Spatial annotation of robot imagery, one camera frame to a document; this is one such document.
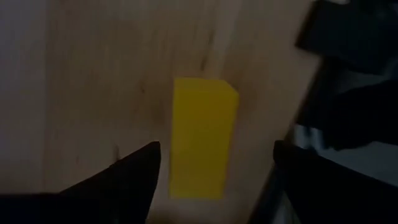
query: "wooden surface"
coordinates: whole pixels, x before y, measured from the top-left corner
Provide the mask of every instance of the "wooden surface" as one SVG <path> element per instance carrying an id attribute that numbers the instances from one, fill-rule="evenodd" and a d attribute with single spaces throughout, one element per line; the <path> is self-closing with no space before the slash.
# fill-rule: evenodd
<path id="1" fill-rule="evenodd" d="M 149 223 L 244 223 L 318 59 L 294 40 L 310 0 L 53 0 L 44 185 L 69 187 L 149 141 L 162 165 Z M 173 77 L 239 92 L 223 200 L 168 196 Z"/>

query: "white wall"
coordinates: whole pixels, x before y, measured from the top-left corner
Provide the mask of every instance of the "white wall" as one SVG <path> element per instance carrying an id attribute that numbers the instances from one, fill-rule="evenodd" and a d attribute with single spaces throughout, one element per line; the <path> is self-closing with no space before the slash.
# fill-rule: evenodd
<path id="1" fill-rule="evenodd" d="M 45 0 L 0 0 L 0 193 L 39 192 L 45 119 Z"/>

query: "wooden table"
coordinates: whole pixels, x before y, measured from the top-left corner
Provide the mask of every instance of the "wooden table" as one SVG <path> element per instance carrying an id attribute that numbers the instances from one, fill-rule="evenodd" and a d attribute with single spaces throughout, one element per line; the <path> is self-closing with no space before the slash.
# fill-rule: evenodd
<path id="1" fill-rule="evenodd" d="M 244 223 L 319 59 L 294 47 L 311 0 L 53 0 L 47 6 L 44 188 L 65 189 L 162 144 L 149 223 Z M 171 200 L 174 77 L 240 96 L 224 199 Z"/>

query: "black object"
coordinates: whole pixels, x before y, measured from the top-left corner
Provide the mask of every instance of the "black object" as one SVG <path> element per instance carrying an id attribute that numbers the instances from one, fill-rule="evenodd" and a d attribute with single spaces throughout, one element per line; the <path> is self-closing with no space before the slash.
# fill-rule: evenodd
<path id="1" fill-rule="evenodd" d="M 313 3 L 296 46 L 378 74 L 397 53 L 398 18 L 387 1 Z"/>
<path id="2" fill-rule="evenodd" d="M 283 141 L 274 160 L 302 224 L 398 223 L 398 188 Z"/>
<path id="3" fill-rule="evenodd" d="M 159 168 L 152 142 L 59 194 L 2 195 L 1 223 L 145 223 Z"/>
<path id="4" fill-rule="evenodd" d="M 326 145 L 336 150 L 373 141 L 398 145 L 398 80 L 337 95 L 321 126 Z"/>

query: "light wood grain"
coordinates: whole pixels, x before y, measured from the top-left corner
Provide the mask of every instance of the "light wood grain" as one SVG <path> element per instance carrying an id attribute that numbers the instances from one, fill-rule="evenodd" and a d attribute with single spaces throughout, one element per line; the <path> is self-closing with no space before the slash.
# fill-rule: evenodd
<path id="1" fill-rule="evenodd" d="M 310 0 L 55 0 L 47 24 L 45 188 L 58 191 L 162 144 L 150 223 L 244 223 L 318 59 L 294 47 Z M 221 78 L 240 95 L 225 196 L 171 200 L 174 77 Z"/>

